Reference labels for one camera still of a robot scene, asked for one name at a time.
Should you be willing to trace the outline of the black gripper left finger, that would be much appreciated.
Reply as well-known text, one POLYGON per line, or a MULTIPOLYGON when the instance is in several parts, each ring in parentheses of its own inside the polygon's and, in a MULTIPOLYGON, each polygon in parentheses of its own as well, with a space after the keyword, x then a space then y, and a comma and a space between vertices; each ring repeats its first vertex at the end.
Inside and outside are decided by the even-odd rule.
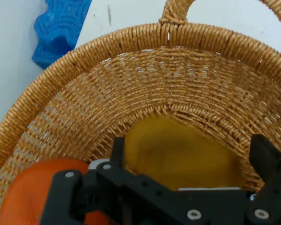
POLYGON ((100 212, 116 225, 176 225, 176 195, 145 176, 125 168, 123 137, 114 140, 109 162, 82 174, 57 172, 51 182, 40 223, 92 225, 87 215, 100 212))

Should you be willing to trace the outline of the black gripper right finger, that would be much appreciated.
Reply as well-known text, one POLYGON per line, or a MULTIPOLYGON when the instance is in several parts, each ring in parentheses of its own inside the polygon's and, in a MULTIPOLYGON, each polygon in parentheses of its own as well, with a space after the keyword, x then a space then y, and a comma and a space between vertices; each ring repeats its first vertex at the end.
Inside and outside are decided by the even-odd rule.
POLYGON ((264 136, 251 136, 249 162, 264 185, 248 205, 251 225, 281 225, 281 152, 264 136))

